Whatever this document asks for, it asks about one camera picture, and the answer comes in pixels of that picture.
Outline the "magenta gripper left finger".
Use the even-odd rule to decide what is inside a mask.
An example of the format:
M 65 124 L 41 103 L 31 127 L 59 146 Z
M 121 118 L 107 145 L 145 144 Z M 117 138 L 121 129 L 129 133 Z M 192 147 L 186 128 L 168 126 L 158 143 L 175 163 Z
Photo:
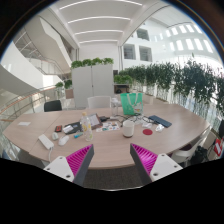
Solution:
M 93 155 L 94 146 L 90 144 L 67 157 L 57 157 L 44 170 L 82 186 Z

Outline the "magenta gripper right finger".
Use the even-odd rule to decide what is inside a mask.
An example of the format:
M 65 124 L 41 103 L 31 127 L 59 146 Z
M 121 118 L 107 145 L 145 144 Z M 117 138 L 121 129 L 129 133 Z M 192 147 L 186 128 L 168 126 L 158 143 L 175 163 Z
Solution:
M 135 162 L 143 185 L 147 185 L 182 169 L 168 155 L 164 153 L 157 155 L 133 143 L 130 144 L 130 154 Z

